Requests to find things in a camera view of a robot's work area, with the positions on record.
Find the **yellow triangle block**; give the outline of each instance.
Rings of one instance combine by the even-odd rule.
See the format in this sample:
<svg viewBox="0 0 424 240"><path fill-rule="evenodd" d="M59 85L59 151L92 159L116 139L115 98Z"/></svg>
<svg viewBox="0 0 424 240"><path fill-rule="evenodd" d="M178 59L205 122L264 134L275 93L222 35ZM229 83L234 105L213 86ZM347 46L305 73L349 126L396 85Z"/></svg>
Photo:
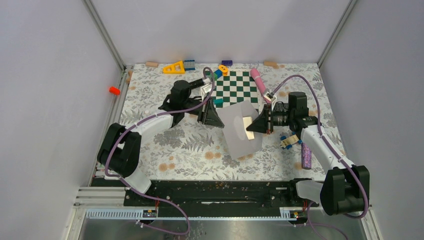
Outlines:
<svg viewBox="0 0 424 240"><path fill-rule="evenodd" d="M185 72L183 61L176 62L163 68L164 74L184 74Z"/></svg>

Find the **white wall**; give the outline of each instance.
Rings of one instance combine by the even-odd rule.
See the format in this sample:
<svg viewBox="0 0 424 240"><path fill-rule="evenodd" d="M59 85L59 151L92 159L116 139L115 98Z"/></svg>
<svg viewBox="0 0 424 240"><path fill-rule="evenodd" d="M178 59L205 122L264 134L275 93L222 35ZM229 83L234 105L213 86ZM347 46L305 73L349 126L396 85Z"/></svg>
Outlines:
<svg viewBox="0 0 424 240"><path fill-rule="evenodd" d="M82 1L0 5L0 239L57 240L119 70Z"/></svg>
<svg viewBox="0 0 424 240"><path fill-rule="evenodd" d="M316 63L349 0L93 0L126 64Z"/></svg>
<svg viewBox="0 0 424 240"><path fill-rule="evenodd" d="M424 1L362 0L322 78L385 240L423 238Z"/></svg>

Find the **small toy figure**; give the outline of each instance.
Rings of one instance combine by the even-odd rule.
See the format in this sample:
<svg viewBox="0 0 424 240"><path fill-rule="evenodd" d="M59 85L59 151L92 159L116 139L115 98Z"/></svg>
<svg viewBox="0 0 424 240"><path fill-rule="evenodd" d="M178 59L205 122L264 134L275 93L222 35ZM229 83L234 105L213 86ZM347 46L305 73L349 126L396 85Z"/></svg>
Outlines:
<svg viewBox="0 0 424 240"><path fill-rule="evenodd" d="M292 136L286 137L282 136L280 137L281 140L281 148L282 149L291 149L293 144L302 144L302 140L299 140L298 136L296 136L296 133L293 132Z"/></svg>

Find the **checkerboard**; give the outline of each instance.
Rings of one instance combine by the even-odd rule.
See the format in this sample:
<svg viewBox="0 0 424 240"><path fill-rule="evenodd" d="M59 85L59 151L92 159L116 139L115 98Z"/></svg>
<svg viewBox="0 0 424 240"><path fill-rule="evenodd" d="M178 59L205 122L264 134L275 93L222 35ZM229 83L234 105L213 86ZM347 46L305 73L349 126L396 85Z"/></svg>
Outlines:
<svg viewBox="0 0 424 240"><path fill-rule="evenodd" d="M224 108L247 100L258 110L259 94L255 80L248 71L230 71L228 76L222 76L216 81L212 98L223 99L223 103L215 105L216 108Z"/></svg>

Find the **floral tablecloth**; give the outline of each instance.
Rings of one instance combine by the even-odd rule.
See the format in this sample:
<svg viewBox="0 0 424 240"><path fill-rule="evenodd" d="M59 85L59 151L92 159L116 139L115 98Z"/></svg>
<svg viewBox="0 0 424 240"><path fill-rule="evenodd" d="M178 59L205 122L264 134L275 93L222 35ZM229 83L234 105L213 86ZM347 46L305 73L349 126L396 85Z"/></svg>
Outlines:
<svg viewBox="0 0 424 240"><path fill-rule="evenodd" d="M218 64L196 64L196 70L185 74L163 74L158 68L136 64L120 116L120 124L127 127L155 113L176 80L188 82L202 76L203 67L212 70ZM279 68L263 64L235 64L230 71L249 71L257 68L267 88L273 90L286 77L299 74L313 86L321 107L321 122L330 139L344 153L340 134L327 93L316 63L278 64ZM300 79L289 80L278 92L278 100L287 103L288 93L305 92L310 115L317 114L317 106L308 86ZM194 90L192 96L198 95ZM274 133L264 134L262 150L231 159L221 128L202 125L197 116L186 114L175 127L154 136L140 148L139 168L152 180L245 180L288 181L293 178L313 178L322 181L325 173L313 156L312 169L302 169L301 146L281 149L280 137L290 136L289 127L275 127Z"/></svg>

